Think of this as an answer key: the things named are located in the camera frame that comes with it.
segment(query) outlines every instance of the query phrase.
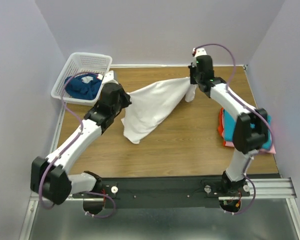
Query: white towel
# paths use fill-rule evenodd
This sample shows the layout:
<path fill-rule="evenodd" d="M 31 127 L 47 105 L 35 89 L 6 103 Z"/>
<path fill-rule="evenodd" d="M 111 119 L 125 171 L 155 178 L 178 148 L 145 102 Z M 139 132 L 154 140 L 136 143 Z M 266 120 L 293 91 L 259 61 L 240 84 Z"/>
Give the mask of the white towel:
<path fill-rule="evenodd" d="M 185 96 L 188 103 L 195 98 L 197 85 L 190 84 L 190 78 L 175 78 L 157 81 L 130 92 L 132 104 L 125 109 L 121 119 L 123 135 L 133 144 L 151 133 L 178 105 Z"/>

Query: wooden table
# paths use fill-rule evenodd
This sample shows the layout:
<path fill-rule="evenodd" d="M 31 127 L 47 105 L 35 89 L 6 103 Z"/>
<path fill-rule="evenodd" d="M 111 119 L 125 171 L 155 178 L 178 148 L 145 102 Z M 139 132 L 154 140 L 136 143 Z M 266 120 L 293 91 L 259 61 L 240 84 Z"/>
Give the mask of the wooden table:
<path fill-rule="evenodd" d="M 215 75 L 227 80 L 231 67 L 215 67 Z M 117 68 L 119 82 L 126 92 L 132 92 L 159 80 L 189 76 L 187 67 Z M 231 88 L 247 103 L 255 105 L 246 75 L 237 68 Z M 68 105 L 81 118 L 91 108 Z M 229 165 L 233 148 L 224 147 L 218 135 L 218 113 L 221 106 L 197 89 L 195 98 L 182 100 L 173 112 L 152 133 L 133 144 L 123 136 L 120 121 L 125 111 L 112 126 L 94 141 L 76 161 L 71 174 L 94 172 L 101 177 L 157 177 L 187 175 L 220 175 Z M 61 145 L 79 123 L 66 112 L 60 138 Z M 273 155 L 255 158 L 248 173 L 277 173 Z"/>

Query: white wall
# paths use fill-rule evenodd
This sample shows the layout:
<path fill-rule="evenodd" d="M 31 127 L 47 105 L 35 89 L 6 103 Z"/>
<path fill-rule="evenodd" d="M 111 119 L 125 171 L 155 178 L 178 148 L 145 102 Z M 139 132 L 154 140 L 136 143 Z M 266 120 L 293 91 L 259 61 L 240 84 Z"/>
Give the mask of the white wall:
<path fill-rule="evenodd" d="M 300 211 L 300 0 L 286 0 L 248 66 L 258 107 L 273 117 L 276 163 Z"/>
<path fill-rule="evenodd" d="M 64 56 L 112 56 L 113 64 L 189 64 L 193 47 L 226 45 L 251 59 L 284 0 L 35 0 Z M 212 47 L 215 64 L 231 64 Z"/>
<path fill-rule="evenodd" d="M 48 153 L 60 105 L 50 91 L 65 63 L 33 0 L 0 0 L 0 240 L 17 240 L 32 160 Z"/>

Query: blue towel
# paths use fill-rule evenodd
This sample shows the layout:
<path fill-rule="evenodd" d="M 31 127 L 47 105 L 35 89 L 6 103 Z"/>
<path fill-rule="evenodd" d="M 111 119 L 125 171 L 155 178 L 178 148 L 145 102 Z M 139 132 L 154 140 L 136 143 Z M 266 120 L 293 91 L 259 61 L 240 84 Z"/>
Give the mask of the blue towel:
<path fill-rule="evenodd" d="M 236 122 L 226 110 L 223 110 L 223 117 L 224 117 L 224 140 L 227 142 L 232 142 L 232 137 L 234 135 Z M 271 116 L 268 115 L 268 123 L 271 123 Z M 271 135 L 270 131 L 268 130 L 268 141 L 262 145 L 263 149 L 270 149 L 271 148 Z"/>
<path fill-rule="evenodd" d="M 82 78 L 88 76 L 93 77 L 93 80 L 91 80 L 89 83 L 82 82 Z M 70 77 L 71 76 L 68 76 L 64 83 L 66 83 Z M 65 87 L 65 91 L 71 97 L 76 99 L 93 100 L 98 94 L 101 82 L 102 81 L 99 80 L 95 74 L 86 73 L 73 78 Z"/>

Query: plastic basket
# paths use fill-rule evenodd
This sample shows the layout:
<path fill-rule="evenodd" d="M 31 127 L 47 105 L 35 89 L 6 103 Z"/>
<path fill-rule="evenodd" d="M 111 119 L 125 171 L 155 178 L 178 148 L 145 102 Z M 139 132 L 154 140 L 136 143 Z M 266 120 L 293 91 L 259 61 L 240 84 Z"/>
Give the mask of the plastic basket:
<path fill-rule="evenodd" d="M 61 90 L 67 77 L 80 72 L 93 72 L 105 75 L 109 71 L 111 63 L 112 57 L 107 55 L 88 52 L 72 53 L 52 88 L 51 96 L 55 99 L 61 99 Z M 71 97 L 67 92 L 65 92 L 63 99 L 70 104 L 93 106 L 99 98 L 101 89 L 102 87 L 100 87 L 93 100 L 77 99 Z"/>

